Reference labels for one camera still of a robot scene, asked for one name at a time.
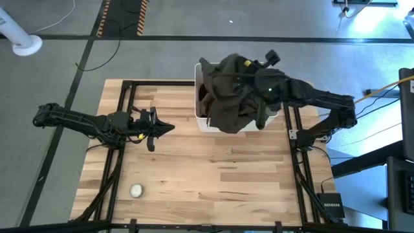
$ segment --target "yellow and black tape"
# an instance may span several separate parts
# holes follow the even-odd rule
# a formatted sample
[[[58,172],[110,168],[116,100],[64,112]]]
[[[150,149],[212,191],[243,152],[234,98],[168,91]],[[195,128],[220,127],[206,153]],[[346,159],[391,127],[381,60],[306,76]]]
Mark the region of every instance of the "yellow and black tape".
[[[141,9],[140,9],[140,20],[138,21],[138,27],[136,29],[136,34],[141,36],[144,33],[144,25],[145,25],[145,15],[147,13],[147,0],[141,0]]]
[[[111,0],[106,0],[105,8],[103,9],[102,19],[101,19],[101,22],[99,24],[99,29],[96,33],[96,35],[98,37],[101,37],[102,32],[104,31],[104,25],[105,25],[105,21],[106,21],[106,17],[107,17],[107,14],[108,14],[108,9],[109,9],[110,4],[111,4]]]

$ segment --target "concrete floor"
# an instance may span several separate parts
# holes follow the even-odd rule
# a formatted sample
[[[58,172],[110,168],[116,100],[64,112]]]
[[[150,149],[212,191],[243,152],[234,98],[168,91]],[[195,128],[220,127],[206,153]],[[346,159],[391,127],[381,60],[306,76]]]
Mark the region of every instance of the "concrete floor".
[[[413,7],[408,1],[401,1],[395,8],[369,7],[357,17],[341,21],[340,8],[326,0],[151,0],[144,35],[408,39],[410,36],[402,23],[404,13]],[[76,1],[70,17],[40,34],[89,35],[100,5],[100,0]],[[57,21],[69,12],[72,1],[0,0],[0,6],[30,32]],[[74,63],[80,61],[86,41],[47,40],[44,43],[38,54],[19,58],[12,54],[7,40],[0,40],[0,104],[8,110],[0,116],[3,128],[0,147],[4,148],[0,155],[0,228],[19,224],[52,135],[52,129],[32,126],[37,106],[48,102],[63,105],[76,72]],[[95,41],[87,68],[105,62],[117,43]],[[122,41],[110,63],[83,74],[72,109],[95,114],[107,78],[191,79],[200,57],[220,61],[238,52],[263,60],[270,49],[281,57],[277,68],[291,77],[356,98],[362,97],[364,89],[379,88],[398,80],[400,68],[414,67],[414,44]],[[357,111],[371,101],[358,104]],[[370,109],[389,101],[380,100]],[[355,128],[338,132],[329,147],[353,156],[361,155],[376,149],[374,140],[388,144],[392,142],[391,133],[401,137],[400,127],[352,146],[342,145],[399,121],[399,107],[394,104],[361,119]],[[70,130],[63,132],[33,225],[68,220],[87,145],[88,139],[83,135]]]

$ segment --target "wooden tabletop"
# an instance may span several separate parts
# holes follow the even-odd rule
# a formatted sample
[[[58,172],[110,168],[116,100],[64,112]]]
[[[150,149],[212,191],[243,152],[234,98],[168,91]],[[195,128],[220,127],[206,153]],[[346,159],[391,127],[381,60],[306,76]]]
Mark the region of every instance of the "wooden tabletop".
[[[116,111],[122,81],[106,80],[97,115]],[[301,225],[283,110],[262,131],[231,135],[199,131],[194,87],[139,86],[134,106],[155,106],[159,119],[175,125],[175,129],[155,140],[155,152],[149,152],[145,142],[125,147],[114,223],[137,219],[141,224],[264,226],[281,221],[284,226]],[[319,121],[315,107],[300,111],[305,129]],[[96,144],[99,142],[92,140],[90,146]],[[316,145],[326,150],[324,144]],[[98,193],[106,155],[107,149],[102,147],[86,154],[71,219],[78,217]],[[320,183],[332,177],[331,166],[318,150],[309,152],[309,161],[319,192]],[[144,187],[142,197],[129,195],[133,184]],[[323,187],[326,192],[335,192],[332,180]],[[310,201],[306,193],[304,196],[312,221]]]

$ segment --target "dark cloth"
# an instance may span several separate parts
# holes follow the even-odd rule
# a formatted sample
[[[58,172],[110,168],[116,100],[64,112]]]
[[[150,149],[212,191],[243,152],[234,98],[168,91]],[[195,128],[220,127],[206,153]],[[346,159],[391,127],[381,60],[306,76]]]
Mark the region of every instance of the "dark cloth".
[[[201,115],[225,133],[237,133],[253,120],[262,129],[268,118],[264,109],[259,111],[261,99],[249,85],[240,84],[235,75],[221,75],[242,72],[245,60],[238,54],[229,55],[218,65],[200,59],[204,82],[199,90],[204,93],[199,96]]]

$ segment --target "white basket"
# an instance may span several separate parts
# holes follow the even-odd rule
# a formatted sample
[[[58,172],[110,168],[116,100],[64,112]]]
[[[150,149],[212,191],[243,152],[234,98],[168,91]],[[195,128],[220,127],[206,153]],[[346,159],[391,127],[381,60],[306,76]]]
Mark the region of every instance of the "white basket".
[[[206,117],[200,117],[200,102],[197,101],[199,96],[199,87],[202,85],[202,71],[201,71],[201,64],[197,63],[194,66],[194,72],[195,72],[195,108],[194,108],[194,114],[195,118],[197,118],[197,123],[199,125],[199,129],[202,132],[210,132],[210,133],[216,133],[220,132],[219,128],[212,127],[210,124],[207,124],[207,118]],[[277,116],[279,115],[279,112],[271,112],[270,116],[267,118],[265,127],[271,123]],[[259,131],[256,127],[256,122],[253,120],[251,123],[247,124],[246,127],[243,129],[240,129],[240,132],[249,132],[249,131]]]

